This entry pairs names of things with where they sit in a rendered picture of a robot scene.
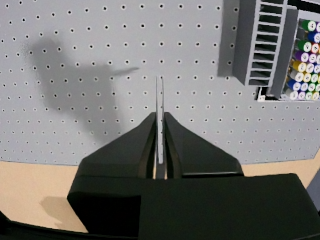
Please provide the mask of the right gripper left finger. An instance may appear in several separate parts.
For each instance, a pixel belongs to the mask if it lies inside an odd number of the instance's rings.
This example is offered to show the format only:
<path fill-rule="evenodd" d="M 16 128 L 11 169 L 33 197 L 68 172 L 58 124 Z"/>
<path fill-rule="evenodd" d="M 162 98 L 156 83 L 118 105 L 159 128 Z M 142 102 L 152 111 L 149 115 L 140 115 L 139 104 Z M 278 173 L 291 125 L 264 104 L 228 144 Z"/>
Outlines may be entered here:
<path fill-rule="evenodd" d="M 156 112 L 151 112 L 138 126 L 84 157 L 74 178 L 92 174 L 154 179 L 155 155 Z"/>

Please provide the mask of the grey slotted rack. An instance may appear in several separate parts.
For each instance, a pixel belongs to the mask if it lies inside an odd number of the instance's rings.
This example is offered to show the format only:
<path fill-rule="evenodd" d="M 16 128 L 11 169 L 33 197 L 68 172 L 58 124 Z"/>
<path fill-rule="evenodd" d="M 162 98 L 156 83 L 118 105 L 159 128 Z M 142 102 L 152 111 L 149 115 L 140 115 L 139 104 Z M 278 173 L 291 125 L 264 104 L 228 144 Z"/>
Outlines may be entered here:
<path fill-rule="evenodd" d="M 231 74 L 243 86 L 269 87 L 272 85 L 286 6 L 287 0 L 239 1 Z"/>

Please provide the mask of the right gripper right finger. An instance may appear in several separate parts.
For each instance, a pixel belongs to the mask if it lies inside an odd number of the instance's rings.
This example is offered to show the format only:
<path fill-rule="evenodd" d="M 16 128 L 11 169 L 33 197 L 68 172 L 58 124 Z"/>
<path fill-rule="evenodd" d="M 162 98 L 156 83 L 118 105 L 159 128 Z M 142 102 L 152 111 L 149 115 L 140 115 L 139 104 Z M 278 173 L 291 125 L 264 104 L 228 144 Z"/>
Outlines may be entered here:
<path fill-rule="evenodd" d="M 164 112 L 164 120 L 166 179 L 245 176 L 236 157 L 181 125 L 169 112 Z"/>

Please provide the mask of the grey perforated base plate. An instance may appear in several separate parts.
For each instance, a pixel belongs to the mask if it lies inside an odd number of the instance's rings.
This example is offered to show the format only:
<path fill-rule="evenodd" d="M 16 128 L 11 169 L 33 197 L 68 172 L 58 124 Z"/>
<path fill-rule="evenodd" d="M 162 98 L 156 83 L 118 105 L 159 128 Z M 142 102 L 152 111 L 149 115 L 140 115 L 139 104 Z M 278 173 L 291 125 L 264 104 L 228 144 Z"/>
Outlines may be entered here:
<path fill-rule="evenodd" d="M 0 0 L 0 161 L 76 166 L 156 112 L 241 165 L 312 160 L 320 101 L 231 73 L 240 0 Z"/>

